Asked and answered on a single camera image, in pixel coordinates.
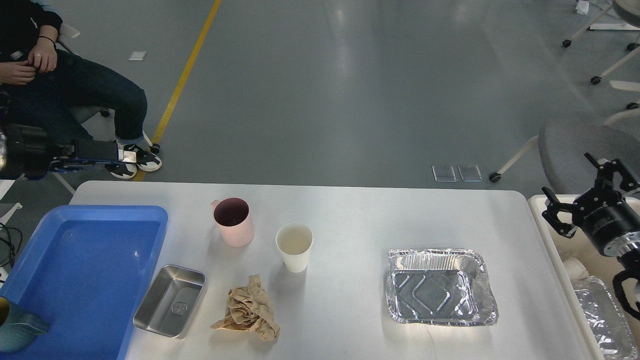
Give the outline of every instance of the cable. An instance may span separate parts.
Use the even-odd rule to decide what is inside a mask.
[[[18,252],[20,252],[20,248],[22,247],[22,239],[23,239],[22,231],[20,231],[20,229],[18,229],[17,227],[9,227],[0,222],[0,231],[2,230],[6,231],[7,239],[4,239],[0,236],[0,241],[3,242],[5,245],[7,245],[7,247],[9,248],[9,254],[2,261],[0,261],[0,266],[11,265],[11,267],[13,268],[13,266],[15,265],[17,254]],[[11,241],[10,230],[15,230],[20,234],[20,240],[18,241],[17,248]]]

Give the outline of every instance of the blue plastic tray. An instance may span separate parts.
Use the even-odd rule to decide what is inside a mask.
[[[0,296],[51,327],[0,359],[124,359],[166,223],[158,206],[66,205],[48,212]]]

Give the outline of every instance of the chair leg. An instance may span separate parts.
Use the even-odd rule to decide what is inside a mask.
[[[627,61],[631,60],[631,58],[633,58],[638,53],[640,53],[640,47],[636,47],[636,49],[634,49],[632,52],[628,53],[624,58],[618,60],[618,62],[613,64],[607,70],[603,71],[602,74],[600,74],[599,76],[594,76],[593,78],[591,78],[591,83],[594,84],[594,85],[598,84],[600,82],[600,79],[602,79],[605,76],[609,75],[612,71],[616,70],[618,67],[620,67],[621,65],[623,65]],[[594,82],[593,81],[595,78],[598,78],[598,82]]]
[[[151,140],[149,140],[149,137],[147,136],[147,133],[145,133],[144,131],[142,132],[142,135],[145,137],[145,142],[147,143],[147,145],[149,145],[149,150],[154,154],[159,153],[160,145],[151,142]]]
[[[577,38],[579,38],[580,35],[582,35],[583,32],[585,32],[591,25],[593,25],[593,23],[595,23],[596,21],[600,20],[600,18],[603,17],[606,13],[608,13],[609,10],[611,10],[611,9],[613,9],[613,3],[611,3],[609,6],[604,8],[604,10],[602,10],[602,12],[600,12],[593,19],[591,19],[591,21],[589,21],[586,25],[584,25],[578,31],[576,31],[575,34],[571,35],[570,38],[565,40],[563,42],[563,46],[564,47],[569,47],[571,45],[571,41],[576,40]]]
[[[146,132],[143,131],[142,135],[145,137],[145,142],[147,143],[147,145],[149,145],[149,147],[154,145],[154,143],[152,143],[151,140],[149,140],[149,137],[147,136]]]
[[[2,217],[0,217],[0,223],[6,224],[9,219],[13,216],[16,210],[22,209],[22,204],[17,202],[9,211],[6,212]]]
[[[615,113],[615,114],[611,115],[610,117],[608,117],[607,120],[605,120],[605,122],[602,125],[603,126],[611,126],[618,120],[627,119],[627,118],[635,117],[635,116],[638,116],[638,115],[640,115],[640,109],[632,109],[632,110],[622,111],[622,112]]]
[[[55,176],[56,179],[58,179],[58,181],[65,187],[65,189],[67,189],[71,193],[71,195],[75,195],[76,194],[76,189],[74,189],[73,186],[69,185],[67,180],[65,180],[65,178],[62,177],[62,175],[60,175],[57,172],[54,172],[53,176]]]
[[[538,135],[530,138],[521,148],[520,150],[518,150],[518,152],[509,160],[507,161],[506,164],[504,164],[503,167],[500,168],[500,170],[492,172],[491,174],[489,174],[489,180],[492,183],[497,183],[498,181],[500,181],[502,174],[504,174],[505,171],[507,171],[513,164],[515,164],[516,161],[518,161],[524,154],[526,154],[529,150],[531,150],[531,148],[536,145],[538,143]]]

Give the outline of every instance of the crumpled brown paper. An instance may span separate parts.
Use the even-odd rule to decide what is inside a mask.
[[[273,321],[273,307],[269,295],[260,285],[260,275],[249,276],[247,286],[229,290],[227,314],[211,328],[255,331],[263,341],[278,338],[280,326]]]

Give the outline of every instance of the person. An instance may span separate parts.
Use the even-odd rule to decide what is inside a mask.
[[[106,165],[120,179],[138,169],[156,171],[162,161],[138,143],[147,115],[144,90],[117,72],[56,48],[62,18],[38,0],[0,0],[0,90],[12,97],[7,122],[41,127],[52,141],[93,139],[70,107],[114,109],[118,146],[134,151],[137,164]]]

